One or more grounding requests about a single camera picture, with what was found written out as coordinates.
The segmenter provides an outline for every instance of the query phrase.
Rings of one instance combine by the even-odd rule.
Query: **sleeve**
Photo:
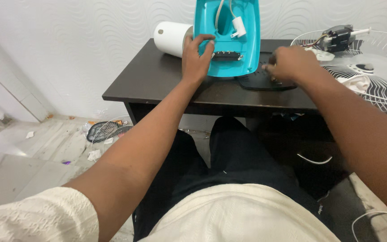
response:
[[[0,206],[0,241],[98,241],[98,216],[89,199],[55,187]]]

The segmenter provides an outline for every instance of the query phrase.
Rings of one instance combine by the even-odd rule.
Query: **desk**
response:
[[[268,59],[291,40],[261,40],[261,59]],[[181,58],[158,50],[153,39],[144,45],[102,95],[124,102],[136,124],[181,80]],[[243,89],[234,78],[207,77],[185,110],[188,114],[256,118],[271,112],[315,113],[317,108],[300,88],[288,91]]]

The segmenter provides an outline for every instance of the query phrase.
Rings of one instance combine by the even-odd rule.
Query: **white cable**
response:
[[[232,12],[232,0],[229,0],[229,10],[231,11],[233,17],[236,18],[235,14]]]
[[[328,160],[326,160],[326,161],[324,161],[324,162],[314,162],[314,161],[312,161],[312,160],[309,160],[309,159],[303,157],[303,156],[300,155],[300,154],[297,154],[297,155],[298,155],[299,157],[303,158],[304,160],[306,160],[306,161],[308,161],[308,162],[310,162],[310,163],[313,163],[313,164],[325,164],[325,163],[328,163],[328,162],[332,159],[332,156],[331,156],[331,157],[329,157]]]
[[[220,15],[220,10],[222,10],[223,1],[225,1],[225,0],[221,1],[221,4],[219,5],[219,8],[218,8],[218,12],[216,14],[216,21],[215,21],[215,29],[216,29],[216,31],[218,30],[219,15]]]
[[[355,239],[356,239],[356,242],[359,242],[359,241],[358,241],[358,238],[357,238],[356,235],[355,235],[355,230],[353,229],[353,226],[355,225],[355,223],[356,223],[361,217],[364,217],[364,216],[367,215],[367,214],[374,214],[374,213],[383,213],[383,214],[387,214],[387,212],[384,212],[384,211],[373,211],[373,212],[368,212],[368,213],[366,213],[366,214],[363,214],[363,215],[359,216],[357,219],[355,219],[355,221],[353,221],[353,223],[352,223],[352,233],[353,233],[353,236],[354,236]]]

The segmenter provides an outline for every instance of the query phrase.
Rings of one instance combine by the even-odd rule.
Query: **left hand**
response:
[[[201,83],[206,78],[212,54],[215,50],[215,42],[213,41],[215,38],[214,35],[201,34],[192,40],[191,35],[186,36],[181,68],[184,80]],[[206,46],[206,50],[200,56],[198,47],[205,40],[210,41]]]

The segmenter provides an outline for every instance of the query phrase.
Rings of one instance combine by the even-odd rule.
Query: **white capacitor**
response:
[[[155,45],[160,51],[181,58],[185,38],[193,33],[193,29],[193,25],[161,22],[153,33]]]
[[[246,34],[246,29],[243,24],[243,20],[241,17],[236,17],[232,20],[232,25],[234,25],[234,29],[236,30],[235,33],[231,35],[231,38],[234,38],[235,36],[241,37]]]

